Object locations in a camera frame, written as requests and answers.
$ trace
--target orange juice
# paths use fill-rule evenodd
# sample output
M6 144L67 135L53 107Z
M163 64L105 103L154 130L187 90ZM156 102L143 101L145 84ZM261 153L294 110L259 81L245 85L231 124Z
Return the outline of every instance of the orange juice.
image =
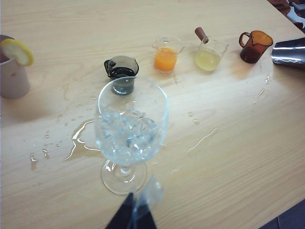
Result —
M164 73L171 72L177 61L177 53L170 48L158 50L154 59L155 68Z

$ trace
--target amber glass cup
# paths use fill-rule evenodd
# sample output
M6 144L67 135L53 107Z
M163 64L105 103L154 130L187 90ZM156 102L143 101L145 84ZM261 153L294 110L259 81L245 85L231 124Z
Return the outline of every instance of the amber glass cup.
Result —
M249 37L246 44L243 37ZM262 31L243 32L239 37L239 44L243 48L240 57L247 63L256 63L269 46L273 44L273 39Z

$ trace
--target glass stem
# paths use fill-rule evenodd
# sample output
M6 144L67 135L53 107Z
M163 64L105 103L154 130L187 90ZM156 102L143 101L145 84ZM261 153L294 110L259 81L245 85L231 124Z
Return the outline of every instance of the glass stem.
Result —
M128 176L131 172L130 167L120 166L120 172L123 176Z

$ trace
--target light wood surface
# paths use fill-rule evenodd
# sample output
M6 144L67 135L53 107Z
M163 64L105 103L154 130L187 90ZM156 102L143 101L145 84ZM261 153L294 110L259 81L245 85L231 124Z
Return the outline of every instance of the light wood surface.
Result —
M266 0L229 2L1 1L1 33L35 57L30 91L1 98L2 228L100 229L122 203L102 184L102 154L77 146L64 161L109 81L103 62L116 55L136 58L138 75L170 100L166 146L147 162L164 188L152 210L158 228L255 229L304 199L304 70L273 65L271 48L247 64L238 44L244 31L274 42L304 34ZM198 26L229 43L213 73L194 63ZM163 34L186 45L172 74L153 67L151 45ZM92 123L81 139L96 147Z

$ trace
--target cup handle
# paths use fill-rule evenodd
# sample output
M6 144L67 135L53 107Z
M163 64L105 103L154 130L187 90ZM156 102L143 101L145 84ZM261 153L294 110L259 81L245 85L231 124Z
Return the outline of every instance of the cup handle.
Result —
M110 60L106 60L104 62L104 67L105 67L105 70L106 70L106 73L109 75L109 69L108 69L108 63L109 63Z
M251 34L248 33L248 32L243 32L242 34L240 34L238 42L239 42L239 45L242 46L242 47L244 47L244 42L243 42L244 35L246 35L249 38L251 37Z

